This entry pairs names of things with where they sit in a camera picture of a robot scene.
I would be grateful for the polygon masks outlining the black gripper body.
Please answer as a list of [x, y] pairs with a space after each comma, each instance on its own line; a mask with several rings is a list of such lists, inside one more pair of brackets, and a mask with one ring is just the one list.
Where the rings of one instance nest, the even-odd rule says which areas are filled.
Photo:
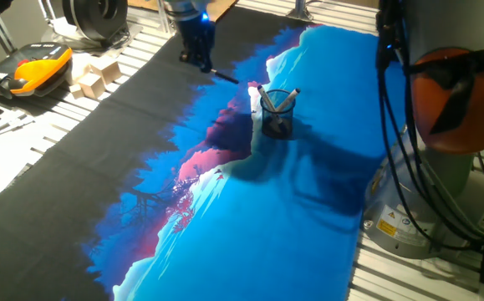
[[209, 19], [193, 18], [176, 23], [184, 52], [196, 59], [197, 54], [209, 54], [215, 43], [216, 24]]

